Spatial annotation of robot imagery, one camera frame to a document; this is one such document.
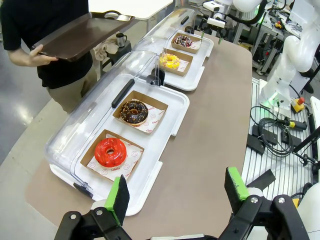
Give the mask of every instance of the mug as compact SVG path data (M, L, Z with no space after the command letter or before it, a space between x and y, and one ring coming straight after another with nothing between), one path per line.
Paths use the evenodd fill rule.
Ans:
M123 48L127 41L127 36L124 35L123 33L118 33L115 36L116 36L116 44L119 46L119 48Z

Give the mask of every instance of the screw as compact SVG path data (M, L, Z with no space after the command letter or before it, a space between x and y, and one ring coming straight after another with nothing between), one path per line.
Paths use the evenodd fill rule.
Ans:
M285 201L286 201L286 200L285 200L283 197L280 197L279 200L278 200L278 202L279 202L280 204L284 204Z
M251 198L251 202L253 204L256 204L258 202L258 198L256 198L256 197Z

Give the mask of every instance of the donut box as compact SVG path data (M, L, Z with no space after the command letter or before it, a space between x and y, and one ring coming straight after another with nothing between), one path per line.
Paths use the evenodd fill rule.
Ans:
M177 56L180 59L180 67L178 69L172 69L172 68L169 68L169 67L166 67L166 66L163 66L160 64L159 65L160 68L165 70L166 72L170 72L170 73L179 75L181 77L184 77L187 74L187 72L189 71L190 66L191 66L191 62L194 59L194 57L190 56L188 54L182 53L182 52L178 52L178 51L166 49L166 48L163 51L167 54L173 54L173 55ZM184 64L183 70L181 69L181 66L182 66L181 61L183 61L183 64Z
M124 162L113 168L107 168L98 163L95 159L95 149L99 142L105 138L118 138L126 146L126 158ZM85 166L90 171L93 171L95 174L99 175L102 178L107 178L111 181L114 181L116 177L123 175L127 180L129 176L133 173L136 166L139 164L139 161L144 153L145 149L124 137L109 131L103 130L100 135L92 143L88 151L83 156L80 163Z
M131 124L126 123L120 117L121 107L131 100L139 100L143 102L148 107L148 117L146 121L140 126L132 126ZM123 124L129 125L130 127L137 129L139 131L144 132L145 134L150 135L153 131L156 130L157 126L161 124L161 120L166 114L166 110L168 109L168 105L154 99L150 96L142 94L138 91L132 91L128 94L128 96L119 104L117 109L114 111L113 116L121 121Z
M194 49L194 48L191 48L191 47L186 47L186 46L182 46L182 45L179 45L179 44L176 44L175 43L175 39L176 37L179 37L179 36L183 36L183 37L188 37L192 40L193 43L195 42L198 42L198 41L201 41L201 38L199 37L196 37L196 36L192 36L192 35L186 35L186 34L183 34L183 33L177 33L173 38L172 38L172 41L171 41L171 46L174 48L174 49L179 49L179 50L182 50L182 51L185 51L185 52L188 52L188 53L192 53L192 54L196 54L198 52L198 49Z

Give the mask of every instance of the cardboard box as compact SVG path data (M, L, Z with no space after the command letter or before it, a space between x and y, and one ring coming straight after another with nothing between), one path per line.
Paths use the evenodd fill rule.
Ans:
M179 59L188 62L188 64L187 64L186 68L184 69L184 71L178 71L177 69L172 69L172 68L165 67L162 65L159 65L160 68L167 71L167 72L177 74L182 77L185 76L190 69L191 62L194 59L194 57L190 56L188 54L182 53L182 52L178 52L178 51L174 51L174 50L166 49L166 48L163 51L166 52L167 54L173 54L173 55L177 56Z
M120 111L121 111L121 107L126 103L126 102L129 102L131 101L132 99L137 99L145 104L148 104L148 105L151 105L152 107L154 107L155 109L158 109L158 110L161 110L161 111L164 111L164 114L162 115L162 117L159 119L159 121L156 123L156 126L152 129L152 131L143 131L135 126L132 126L131 124L128 124L126 123L125 121L122 120L122 118L120 117ZM153 132L157 125L160 124L161 120L163 119L164 115L166 114L166 110L168 109L168 105L159 101L159 100L156 100L150 96L147 96L145 94L142 94L138 91L132 91L129 93L129 95L119 104L119 106L117 107L117 109L114 111L113 113L113 116L118 119L119 121L121 121L122 123L124 124L127 124L129 126L131 126L132 128L134 129L137 129L139 131L142 131L146 134L151 134L151 132Z
M83 158L81 159L80 163L85 166L87 169L89 169L90 171L92 171L93 173L97 174L98 176L102 177L103 179L108 179L110 180L109 178L99 174L98 172L94 171L93 169L91 169L90 167L88 167L88 164L90 163L90 161L92 160L92 158L95 156L95 149L96 149L96 146L98 145L99 142L101 142L103 139L106 138L106 135L107 134L110 134L112 135L113 137L115 138L118 138L118 139L121 139L129 144L132 144L133 146L136 146L138 147L139 149L141 149L143 152L145 151L145 149L137 144L135 144L134 142L132 141L129 141L128 139L125 139L124 137L112 132L112 131L109 131L109 130L103 130L101 132L101 134L95 139L95 141L92 143L92 145L90 146L90 148L88 149L88 151L85 153L85 155L83 156ZM140 158L138 159L137 163L133 166L133 169L131 170L131 175L134 171L134 169L137 167L137 165L139 164L140 160L141 160L141 157L144 153L141 153L140 155Z
M186 36L186 37L189 37L192 42L198 42L198 41L201 41L201 38L199 37L196 37L196 36L190 36L190 35L186 35L186 34L183 34L183 33L177 33L173 38L172 38L172 41L171 41L171 46L174 48L174 49L179 49L179 50L182 50L182 51L185 51L185 52L188 52L188 53L192 53L192 54L196 54L198 52L199 49L193 49L193 48L190 48L190 47L186 47L186 46L181 46L179 44L176 44L175 43L175 38L178 37L178 36Z

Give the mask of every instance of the clear plastic dome lid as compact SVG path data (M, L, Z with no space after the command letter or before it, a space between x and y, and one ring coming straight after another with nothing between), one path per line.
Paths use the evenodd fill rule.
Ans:
M178 30L185 31L186 27L195 27L196 12L193 9L181 8L173 11L159 22L145 37L162 37L170 39Z
M150 51L159 55L167 47L169 40L160 36L147 36L134 46L133 51Z
M84 96L62 128L48 141L44 150L46 159L82 183L75 175L75 165L114 110L112 102L132 79L150 81L158 62L158 56L148 51L133 51L123 56Z

